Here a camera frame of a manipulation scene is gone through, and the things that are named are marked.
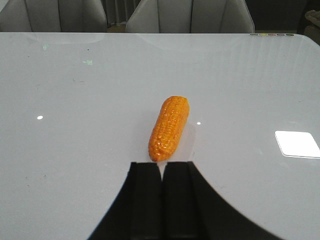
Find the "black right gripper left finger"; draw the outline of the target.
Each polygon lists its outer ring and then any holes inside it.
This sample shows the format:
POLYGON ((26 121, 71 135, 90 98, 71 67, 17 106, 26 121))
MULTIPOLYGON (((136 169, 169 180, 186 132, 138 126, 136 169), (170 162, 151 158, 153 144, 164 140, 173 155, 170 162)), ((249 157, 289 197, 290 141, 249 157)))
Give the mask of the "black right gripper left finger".
POLYGON ((130 164, 127 177, 90 240, 162 239, 162 181, 156 163, 130 164))

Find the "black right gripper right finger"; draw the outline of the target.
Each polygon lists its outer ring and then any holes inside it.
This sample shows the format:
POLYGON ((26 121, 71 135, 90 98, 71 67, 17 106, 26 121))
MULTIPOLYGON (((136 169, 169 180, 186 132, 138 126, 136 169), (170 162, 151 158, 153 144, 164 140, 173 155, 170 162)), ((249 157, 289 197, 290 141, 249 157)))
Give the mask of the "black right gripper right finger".
POLYGON ((276 240, 224 200, 195 164, 169 162, 163 174, 166 240, 276 240))

